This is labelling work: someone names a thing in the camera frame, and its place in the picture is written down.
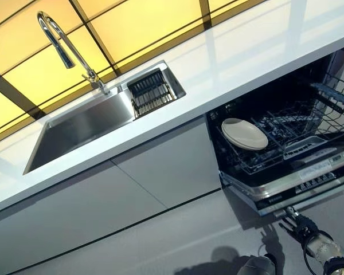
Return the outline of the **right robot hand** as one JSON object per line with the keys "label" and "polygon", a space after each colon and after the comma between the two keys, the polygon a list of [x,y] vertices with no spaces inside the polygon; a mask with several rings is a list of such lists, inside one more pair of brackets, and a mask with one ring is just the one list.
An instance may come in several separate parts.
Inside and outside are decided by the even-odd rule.
{"label": "right robot hand", "polygon": [[301,245],[304,245],[311,237],[319,232],[315,222],[300,214],[293,207],[287,207],[285,212],[286,216],[282,218],[279,226]]}

